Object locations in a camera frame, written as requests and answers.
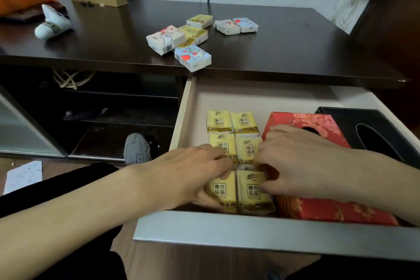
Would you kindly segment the white tissue packet red hearts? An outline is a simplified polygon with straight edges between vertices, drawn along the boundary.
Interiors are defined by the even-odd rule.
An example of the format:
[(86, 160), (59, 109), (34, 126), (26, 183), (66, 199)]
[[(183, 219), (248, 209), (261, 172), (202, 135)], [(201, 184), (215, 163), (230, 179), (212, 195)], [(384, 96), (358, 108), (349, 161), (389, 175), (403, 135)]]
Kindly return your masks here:
[(160, 56), (174, 50), (186, 42), (186, 36), (178, 28), (170, 25), (146, 37), (147, 43)]

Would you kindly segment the white drawer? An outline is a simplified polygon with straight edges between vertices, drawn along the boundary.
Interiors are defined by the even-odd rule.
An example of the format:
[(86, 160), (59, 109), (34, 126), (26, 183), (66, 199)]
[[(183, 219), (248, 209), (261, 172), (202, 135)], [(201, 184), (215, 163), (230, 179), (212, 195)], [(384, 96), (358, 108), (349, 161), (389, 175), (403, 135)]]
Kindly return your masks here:
[[(320, 86), (188, 78), (169, 149), (208, 142), (208, 110), (252, 111), (260, 130), (271, 112), (315, 112), (318, 107), (376, 109), (420, 152), (420, 140), (370, 91)], [(140, 218), (134, 240), (267, 251), (420, 261), (420, 229), (316, 222), (187, 209)]]

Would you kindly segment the person's left hand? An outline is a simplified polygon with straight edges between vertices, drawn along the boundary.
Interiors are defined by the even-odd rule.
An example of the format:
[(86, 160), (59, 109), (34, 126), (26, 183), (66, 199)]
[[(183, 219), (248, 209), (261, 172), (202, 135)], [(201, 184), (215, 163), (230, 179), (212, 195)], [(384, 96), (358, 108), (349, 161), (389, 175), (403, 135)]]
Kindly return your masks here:
[(198, 191), (216, 178), (228, 177), (232, 165), (222, 147), (203, 144), (171, 150), (126, 169), (140, 175), (141, 196), (149, 202), (149, 212), (158, 212), (194, 203)]

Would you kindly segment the person's right forearm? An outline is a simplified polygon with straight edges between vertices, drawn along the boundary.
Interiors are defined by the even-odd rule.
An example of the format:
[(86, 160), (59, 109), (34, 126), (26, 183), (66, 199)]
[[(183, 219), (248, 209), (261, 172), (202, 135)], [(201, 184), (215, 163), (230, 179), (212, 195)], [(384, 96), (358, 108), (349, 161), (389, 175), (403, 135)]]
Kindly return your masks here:
[(420, 170), (383, 154), (364, 151), (358, 202), (387, 211), (420, 228)]

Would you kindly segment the dark wooden cabinet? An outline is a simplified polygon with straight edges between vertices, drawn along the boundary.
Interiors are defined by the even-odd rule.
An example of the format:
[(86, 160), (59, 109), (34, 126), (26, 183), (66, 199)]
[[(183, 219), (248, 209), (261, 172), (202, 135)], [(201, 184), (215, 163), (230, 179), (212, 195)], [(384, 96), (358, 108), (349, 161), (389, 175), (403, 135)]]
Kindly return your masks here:
[(152, 155), (165, 153), (175, 100), (193, 74), (172, 52), (160, 56), (146, 36), (196, 14), (248, 17), (256, 33), (226, 36), (212, 27), (202, 48), (206, 79), (394, 89), (409, 79), (312, 8), (128, 0), (121, 7), (59, 0), (72, 29), (37, 39), (37, 23), (0, 20), (0, 85), (66, 152), (122, 157), (119, 141), (140, 129)]

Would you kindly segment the person's right leg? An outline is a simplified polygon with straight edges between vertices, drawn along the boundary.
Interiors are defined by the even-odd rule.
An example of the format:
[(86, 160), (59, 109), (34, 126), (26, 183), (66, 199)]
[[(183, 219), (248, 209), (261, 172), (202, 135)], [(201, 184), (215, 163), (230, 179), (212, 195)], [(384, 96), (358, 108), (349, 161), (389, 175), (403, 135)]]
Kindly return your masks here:
[(268, 252), (260, 280), (420, 280), (420, 262)]

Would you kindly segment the person's left forearm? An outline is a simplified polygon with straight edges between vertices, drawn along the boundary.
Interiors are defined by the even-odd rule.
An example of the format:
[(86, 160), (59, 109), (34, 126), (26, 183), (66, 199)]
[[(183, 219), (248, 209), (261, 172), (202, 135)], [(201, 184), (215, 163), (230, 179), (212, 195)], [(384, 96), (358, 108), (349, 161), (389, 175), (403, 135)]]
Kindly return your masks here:
[(97, 236), (141, 214), (144, 173), (125, 167), (0, 219), (0, 280), (29, 280)]

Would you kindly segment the small white tissue packet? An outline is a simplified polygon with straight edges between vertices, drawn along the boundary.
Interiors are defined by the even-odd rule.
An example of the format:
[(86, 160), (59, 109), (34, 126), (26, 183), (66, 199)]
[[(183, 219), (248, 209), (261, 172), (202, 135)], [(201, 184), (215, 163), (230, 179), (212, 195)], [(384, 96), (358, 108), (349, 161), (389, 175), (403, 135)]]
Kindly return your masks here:
[(241, 33), (241, 27), (231, 19), (215, 20), (213, 28), (225, 35), (236, 35)]

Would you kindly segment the blue tissue packet red hearts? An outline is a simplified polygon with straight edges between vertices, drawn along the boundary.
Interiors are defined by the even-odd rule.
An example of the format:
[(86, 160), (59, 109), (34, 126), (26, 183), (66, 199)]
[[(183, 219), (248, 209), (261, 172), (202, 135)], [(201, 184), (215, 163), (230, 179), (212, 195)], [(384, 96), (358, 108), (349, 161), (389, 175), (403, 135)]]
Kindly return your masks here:
[(174, 50), (175, 59), (190, 72), (196, 72), (212, 64), (212, 56), (198, 47), (190, 45)]

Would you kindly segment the frosted glass cabinet door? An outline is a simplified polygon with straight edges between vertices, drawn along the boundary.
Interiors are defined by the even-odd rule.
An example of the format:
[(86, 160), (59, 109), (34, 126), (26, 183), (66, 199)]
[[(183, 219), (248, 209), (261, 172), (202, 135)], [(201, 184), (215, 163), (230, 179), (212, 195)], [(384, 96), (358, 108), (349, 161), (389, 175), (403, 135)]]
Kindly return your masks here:
[(67, 157), (68, 153), (0, 85), (0, 154)]

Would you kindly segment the white speckled paper sheet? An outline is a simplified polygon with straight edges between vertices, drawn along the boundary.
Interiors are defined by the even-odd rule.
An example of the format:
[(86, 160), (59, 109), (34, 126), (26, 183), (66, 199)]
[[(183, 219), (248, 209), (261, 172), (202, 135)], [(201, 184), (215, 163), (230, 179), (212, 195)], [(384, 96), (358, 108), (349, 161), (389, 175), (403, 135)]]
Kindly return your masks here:
[(31, 161), (7, 172), (3, 195), (41, 182), (43, 180), (42, 161)]

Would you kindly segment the small blue tissue packet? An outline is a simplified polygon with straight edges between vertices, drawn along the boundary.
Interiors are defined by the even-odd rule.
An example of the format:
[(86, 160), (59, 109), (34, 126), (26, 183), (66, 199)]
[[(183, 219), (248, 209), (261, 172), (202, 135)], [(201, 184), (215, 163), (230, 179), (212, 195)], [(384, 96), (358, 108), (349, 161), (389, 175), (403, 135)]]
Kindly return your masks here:
[(259, 29), (258, 24), (249, 18), (234, 18), (233, 21), (240, 28), (240, 33), (256, 33)]

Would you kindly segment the person's right hand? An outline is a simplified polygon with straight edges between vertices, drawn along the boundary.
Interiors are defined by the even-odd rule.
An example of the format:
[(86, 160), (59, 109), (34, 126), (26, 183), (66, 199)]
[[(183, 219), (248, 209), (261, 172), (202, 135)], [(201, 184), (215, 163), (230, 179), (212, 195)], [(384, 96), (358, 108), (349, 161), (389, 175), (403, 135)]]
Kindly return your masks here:
[(291, 125), (270, 128), (258, 146), (256, 168), (278, 172), (286, 196), (358, 202), (366, 150), (349, 149)]

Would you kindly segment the black leather tissue box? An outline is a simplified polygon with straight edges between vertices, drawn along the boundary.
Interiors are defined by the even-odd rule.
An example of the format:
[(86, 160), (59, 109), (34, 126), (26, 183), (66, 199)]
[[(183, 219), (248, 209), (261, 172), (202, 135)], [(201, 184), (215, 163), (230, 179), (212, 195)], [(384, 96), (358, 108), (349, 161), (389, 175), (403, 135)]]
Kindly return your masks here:
[(381, 153), (420, 169), (420, 153), (380, 111), (318, 107), (316, 114), (331, 115), (351, 148)]

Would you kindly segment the block of yellow tissue packets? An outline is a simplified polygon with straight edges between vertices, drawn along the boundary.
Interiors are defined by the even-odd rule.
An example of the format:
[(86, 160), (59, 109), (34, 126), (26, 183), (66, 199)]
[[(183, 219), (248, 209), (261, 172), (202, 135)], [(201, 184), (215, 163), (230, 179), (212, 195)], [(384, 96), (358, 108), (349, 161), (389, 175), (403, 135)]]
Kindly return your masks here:
[(222, 147), (235, 170), (253, 170), (258, 145), (262, 141), (252, 111), (207, 111), (207, 134), (213, 147)]

